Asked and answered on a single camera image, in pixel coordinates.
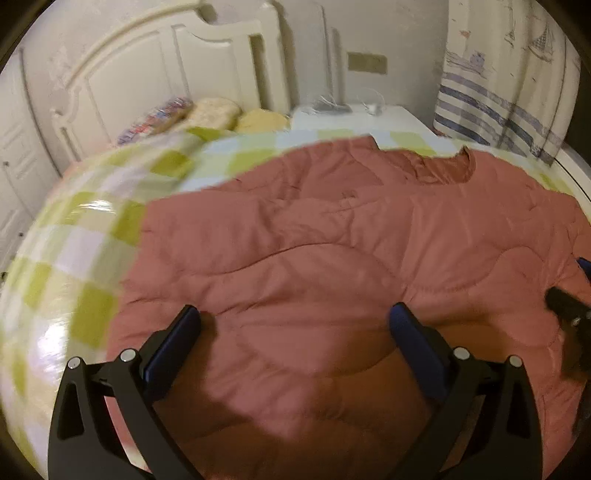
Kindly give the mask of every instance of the screw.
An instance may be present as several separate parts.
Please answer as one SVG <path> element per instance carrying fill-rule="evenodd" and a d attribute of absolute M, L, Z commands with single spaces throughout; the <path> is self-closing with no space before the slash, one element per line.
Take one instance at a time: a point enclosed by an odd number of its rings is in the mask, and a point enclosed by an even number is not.
<path fill-rule="evenodd" d="M 509 357 L 509 363 L 513 365 L 515 368 L 520 368 L 523 366 L 523 360 L 519 358 L 517 355 L 511 355 Z"/>
<path fill-rule="evenodd" d="M 70 370 L 74 370 L 75 368 L 78 368 L 80 366 L 80 363 L 81 360 L 79 356 L 72 357 L 68 362 L 68 368 Z"/>
<path fill-rule="evenodd" d="M 132 348 L 128 348 L 127 350 L 123 350 L 121 355 L 119 355 L 124 362 L 131 362 L 135 358 L 135 350 Z"/>
<path fill-rule="evenodd" d="M 464 347 L 459 346 L 454 349 L 453 356 L 456 357 L 458 360 L 468 360 L 470 358 L 470 352 L 466 350 Z"/>

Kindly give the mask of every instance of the white headboard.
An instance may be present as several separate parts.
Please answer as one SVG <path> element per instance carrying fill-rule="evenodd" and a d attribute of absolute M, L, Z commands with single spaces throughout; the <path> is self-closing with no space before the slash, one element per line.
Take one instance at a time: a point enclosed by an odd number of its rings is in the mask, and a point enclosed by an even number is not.
<path fill-rule="evenodd" d="M 175 96 L 219 96 L 248 111 L 261 106 L 251 37 L 264 45 L 270 108 L 290 108 L 279 19 L 263 4 L 254 20 L 210 25 L 201 0 L 147 13 L 98 42 L 66 80 L 69 106 L 53 111 L 70 161 L 102 152 L 144 112 Z"/>

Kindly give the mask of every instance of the white wall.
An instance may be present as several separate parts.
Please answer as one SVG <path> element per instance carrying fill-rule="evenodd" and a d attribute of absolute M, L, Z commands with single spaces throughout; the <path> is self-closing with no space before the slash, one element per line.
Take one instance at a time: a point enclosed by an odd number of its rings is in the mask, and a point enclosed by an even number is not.
<path fill-rule="evenodd" d="M 50 109 L 65 109 L 64 75 L 85 51 L 114 27 L 177 0 L 56 0 L 23 39 L 25 71 L 37 121 L 58 167 L 68 162 L 51 126 Z M 210 0 L 211 22 L 249 18 L 262 0 Z M 404 105 L 427 125 L 433 121 L 447 35 L 446 0 L 280 0 L 285 53 L 294 103 L 327 93 L 332 83 L 344 100 L 380 91 L 388 103 Z M 324 20 L 329 63 L 319 61 Z M 388 74 L 347 72 L 346 52 L 387 56 Z"/>

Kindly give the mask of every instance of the black clamp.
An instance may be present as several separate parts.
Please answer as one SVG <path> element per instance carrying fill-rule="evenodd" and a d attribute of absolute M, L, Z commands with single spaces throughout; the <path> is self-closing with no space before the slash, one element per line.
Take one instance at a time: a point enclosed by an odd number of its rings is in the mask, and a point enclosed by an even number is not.
<path fill-rule="evenodd" d="M 463 347 L 452 350 L 403 303 L 391 309 L 388 323 L 422 392 L 440 405 L 389 480 L 540 480 L 540 425 L 521 359 L 510 356 L 497 364 L 477 360 Z M 70 359 L 51 421 L 50 480 L 203 480 L 152 408 L 168 392 L 200 331 L 199 312 L 186 306 L 139 351 L 126 349 L 96 365 Z M 442 472 L 479 395 L 485 395 L 484 404 L 462 461 Z M 151 473 L 130 464 L 105 397 L 116 398 Z"/>

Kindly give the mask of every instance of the door panel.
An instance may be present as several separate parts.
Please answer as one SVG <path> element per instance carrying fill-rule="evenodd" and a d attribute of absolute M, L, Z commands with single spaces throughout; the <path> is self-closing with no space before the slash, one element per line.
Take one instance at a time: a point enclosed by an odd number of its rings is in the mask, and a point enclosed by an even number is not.
<path fill-rule="evenodd" d="M 10 265 L 32 221 L 0 171 L 0 272 Z"/>
<path fill-rule="evenodd" d="M 0 74 L 0 162 L 31 216 L 37 215 L 59 176 L 37 130 L 17 51 Z"/>

